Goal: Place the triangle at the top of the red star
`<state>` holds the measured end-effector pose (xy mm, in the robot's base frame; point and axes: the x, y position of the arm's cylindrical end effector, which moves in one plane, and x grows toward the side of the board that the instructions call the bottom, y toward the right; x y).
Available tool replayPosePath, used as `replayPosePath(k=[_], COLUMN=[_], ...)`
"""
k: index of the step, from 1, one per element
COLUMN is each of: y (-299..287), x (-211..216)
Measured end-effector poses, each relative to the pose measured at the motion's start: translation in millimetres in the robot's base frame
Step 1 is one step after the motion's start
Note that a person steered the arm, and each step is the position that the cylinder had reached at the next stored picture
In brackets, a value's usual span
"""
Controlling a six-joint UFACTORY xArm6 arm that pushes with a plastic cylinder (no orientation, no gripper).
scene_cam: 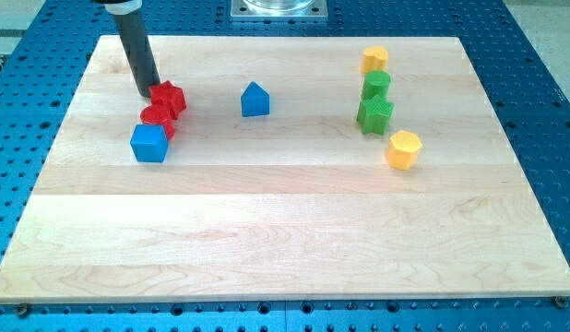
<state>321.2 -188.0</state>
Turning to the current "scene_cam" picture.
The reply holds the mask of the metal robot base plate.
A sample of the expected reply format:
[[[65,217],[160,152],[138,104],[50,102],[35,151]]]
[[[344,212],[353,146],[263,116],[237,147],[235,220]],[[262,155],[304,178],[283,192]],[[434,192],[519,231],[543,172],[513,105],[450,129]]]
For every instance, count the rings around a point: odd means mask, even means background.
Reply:
[[[231,18],[235,20],[327,17],[327,0],[231,0]]]

